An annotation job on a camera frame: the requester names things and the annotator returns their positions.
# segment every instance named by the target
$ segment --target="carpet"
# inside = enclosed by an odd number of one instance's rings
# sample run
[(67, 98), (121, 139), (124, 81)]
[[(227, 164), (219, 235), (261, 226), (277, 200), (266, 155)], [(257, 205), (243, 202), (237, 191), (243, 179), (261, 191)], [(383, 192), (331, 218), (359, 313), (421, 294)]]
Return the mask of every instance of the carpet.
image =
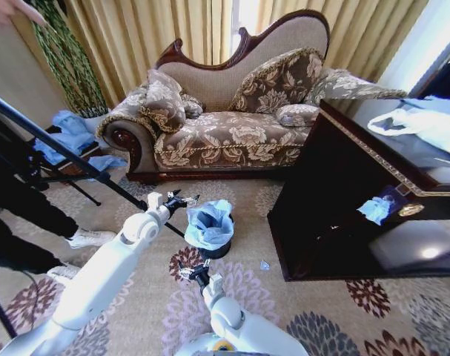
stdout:
[[(450, 354), (450, 277), (384, 280), (338, 280), (286, 283), (265, 218), (282, 187), (272, 180), (170, 182), (157, 187), (129, 182), (125, 169), (113, 180), (136, 197), (156, 190), (181, 188), (184, 196), (200, 194), (202, 202), (227, 199), (234, 206), (235, 235), (229, 254), (211, 263), (224, 277), (229, 296), (297, 338), (317, 355), (426, 356)], [(97, 182), (80, 185), (102, 202), (96, 207), (66, 185), (46, 191), (48, 199), (83, 228), (118, 231), (138, 211)], [(96, 248), (72, 250), (61, 238), (13, 216), (1, 218), (28, 241), (81, 266)], [(185, 210), (171, 222), (184, 231)], [(450, 222), (444, 222), (450, 232)], [(64, 355), (172, 355), (186, 340), (209, 332), (209, 313), (198, 285), (182, 280), (178, 262), (194, 266), (199, 254), (167, 228), (145, 251), (134, 273), (110, 306), (80, 332)], [(270, 268), (262, 271), (261, 260)], [(35, 276), (36, 290), (21, 273), (0, 268), (0, 301), (18, 332), (46, 320), (62, 287)], [(0, 348), (8, 336), (0, 324)]]

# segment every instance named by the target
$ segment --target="white sneaker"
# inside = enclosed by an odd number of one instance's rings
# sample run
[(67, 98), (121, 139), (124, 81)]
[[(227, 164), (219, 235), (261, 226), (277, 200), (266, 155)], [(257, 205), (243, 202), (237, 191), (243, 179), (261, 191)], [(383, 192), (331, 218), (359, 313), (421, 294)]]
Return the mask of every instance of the white sneaker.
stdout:
[(101, 246), (111, 241), (116, 234), (112, 231), (88, 231), (79, 228), (78, 231), (67, 240), (71, 248), (81, 248), (86, 246)]
[(55, 282), (66, 286), (76, 276), (79, 270), (79, 267), (65, 263), (64, 266), (53, 267), (47, 272), (47, 276), (55, 280)]

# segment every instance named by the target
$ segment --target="blue plastic bag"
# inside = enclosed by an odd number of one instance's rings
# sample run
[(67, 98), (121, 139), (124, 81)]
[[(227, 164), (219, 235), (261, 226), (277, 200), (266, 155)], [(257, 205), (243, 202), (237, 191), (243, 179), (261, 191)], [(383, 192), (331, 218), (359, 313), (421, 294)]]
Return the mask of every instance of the blue plastic bag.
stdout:
[(127, 162), (121, 157), (111, 156), (107, 154), (106, 156), (94, 156), (88, 160), (94, 168), (98, 171), (103, 171), (108, 167), (124, 167)]
[(222, 247), (233, 236), (234, 226), (230, 218), (232, 209), (233, 206), (223, 199), (187, 209), (185, 241), (210, 251)]
[(68, 110), (60, 110), (52, 121), (55, 126), (62, 129), (63, 134), (76, 136), (88, 132), (84, 119)]
[(52, 165), (60, 163), (65, 158), (63, 155), (59, 154), (49, 145), (44, 144), (43, 141), (40, 141), (39, 139), (35, 139), (35, 145), (33, 145), (33, 148), (35, 151), (41, 151), (44, 154), (45, 159)]
[(74, 154), (80, 154), (83, 149), (94, 141), (93, 134), (89, 132), (79, 133), (75, 136), (68, 133), (51, 133), (50, 135), (63, 146), (69, 148)]
[(391, 202), (380, 197), (367, 200), (357, 210), (365, 215), (365, 218), (381, 226), (381, 222), (388, 217)]

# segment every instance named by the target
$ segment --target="floral carpet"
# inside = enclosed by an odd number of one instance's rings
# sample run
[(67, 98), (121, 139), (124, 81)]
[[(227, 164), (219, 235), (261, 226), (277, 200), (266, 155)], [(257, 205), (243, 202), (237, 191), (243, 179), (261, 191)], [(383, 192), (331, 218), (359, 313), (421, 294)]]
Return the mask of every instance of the floral carpet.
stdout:
[[(231, 250), (212, 261), (211, 271), (224, 277), (227, 295), (250, 312), (261, 314), (298, 339), (312, 356), (450, 355), (450, 278), (368, 279), (286, 283), (265, 215), (281, 182), (234, 180), (139, 185), (113, 178), (136, 197), (152, 190), (181, 188), (201, 201), (227, 199), (234, 206), (235, 234)], [(81, 186), (102, 202), (96, 207), (66, 185), (52, 185), (48, 199), (83, 228), (118, 231), (138, 210), (97, 182)], [(7, 211), (0, 217), (19, 236), (82, 266), (96, 248), (71, 250), (61, 238)], [(185, 211), (171, 222), (184, 231)], [(450, 222), (440, 222), (450, 233)], [(262, 271), (260, 262), (270, 268)], [(145, 251), (136, 271), (97, 318), (79, 333), (64, 355), (173, 355), (184, 342), (209, 332), (209, 312), (195, 283), (183, 280), (185, 266), (201, 262), (198, 251), (164, 228)], [(53, 313), (63, 287), (44, 275), (25, 275), (0, 268), (0, 301), (17, 332), (26, 332)], [(0, 324), (0, 348), (8, 336)]]

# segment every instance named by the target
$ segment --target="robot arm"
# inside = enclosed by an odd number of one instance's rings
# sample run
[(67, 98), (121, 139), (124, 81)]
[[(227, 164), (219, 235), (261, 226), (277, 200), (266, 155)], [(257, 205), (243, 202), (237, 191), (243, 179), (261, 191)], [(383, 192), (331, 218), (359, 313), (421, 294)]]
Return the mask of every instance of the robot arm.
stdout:
[[(200, 286), (205, 304), (211, 314), (211, 328), (219, 337), (227, 340), (241, 352), (258, 352), (263, 355), (308, 356), (299, 341), (281, 330), (261, 315), (252, 314), (241, 308), (238, 302), (226, 297), (223, 290), (223, 278), (220, 274), (208, 276), (209, 260), (195, 268), (182, 268), (180, 275), (189, 280), (196, 280)], [(176, 356), (195, 355), (197, 349), (204, 345), (216, 349), (218, 340), (210, 336), (197, 338), (184, 345)]]
[(158, 236), (177, 208), (188, 200), (169, 194), (148, 195), (149, 209), (129, 217), (116, 237), (105, 243), (63, 291), (53, 316), (31, 332), (11, 340), (0, 355), (56, 355), (65, 350), (79, 331), (106, 309), (137, 265), (141, 253)]

